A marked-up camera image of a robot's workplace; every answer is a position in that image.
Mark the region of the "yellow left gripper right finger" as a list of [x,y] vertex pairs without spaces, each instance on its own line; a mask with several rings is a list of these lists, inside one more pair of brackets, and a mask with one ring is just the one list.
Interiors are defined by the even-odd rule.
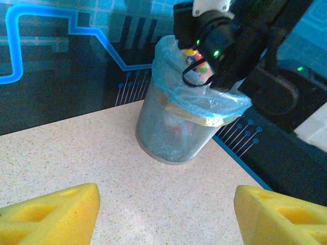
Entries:
[[326,207],[239,185],[234,209],[244,244],[326,244]]

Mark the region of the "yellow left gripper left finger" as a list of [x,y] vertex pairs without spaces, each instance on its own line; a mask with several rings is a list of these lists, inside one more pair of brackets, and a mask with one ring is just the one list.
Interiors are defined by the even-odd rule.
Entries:
[[96,183],[1,208],[1,244],[90,244],[100,209]]

